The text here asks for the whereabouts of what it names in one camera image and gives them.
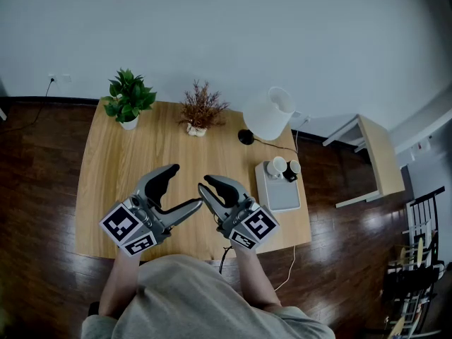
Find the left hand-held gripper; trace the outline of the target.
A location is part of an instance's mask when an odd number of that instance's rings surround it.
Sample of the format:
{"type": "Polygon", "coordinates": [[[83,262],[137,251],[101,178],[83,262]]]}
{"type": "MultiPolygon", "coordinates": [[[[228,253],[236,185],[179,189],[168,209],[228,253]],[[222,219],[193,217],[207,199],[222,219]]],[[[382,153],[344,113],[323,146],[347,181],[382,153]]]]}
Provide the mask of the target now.
{"type": "Polygon", "coordinates": [[[139,256],[170,236],[170,228],[179,225],[203,205],[201,198],[187,200],[162,210],[161,199],[179,164],[154,169],[140,178],[136,195],[116,203],[100,221],[100,227],[129,257],[139,256]]]}

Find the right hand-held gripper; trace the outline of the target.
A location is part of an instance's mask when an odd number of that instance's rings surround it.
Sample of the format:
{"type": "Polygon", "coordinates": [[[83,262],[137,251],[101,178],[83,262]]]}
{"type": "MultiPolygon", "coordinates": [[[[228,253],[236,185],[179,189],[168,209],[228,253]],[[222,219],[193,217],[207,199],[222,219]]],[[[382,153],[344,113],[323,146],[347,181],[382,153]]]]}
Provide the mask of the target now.
{"type": "Polygon", "coordinates": [[[206,185],[198,184],[198,193],[210,212],[219,218],[219,231],[226,239],[247,250],[255,250],[275,234],[280,225],[265,206],[260,206],[244,186],[220,175],[205,175],[214,194],[206,185]]]}

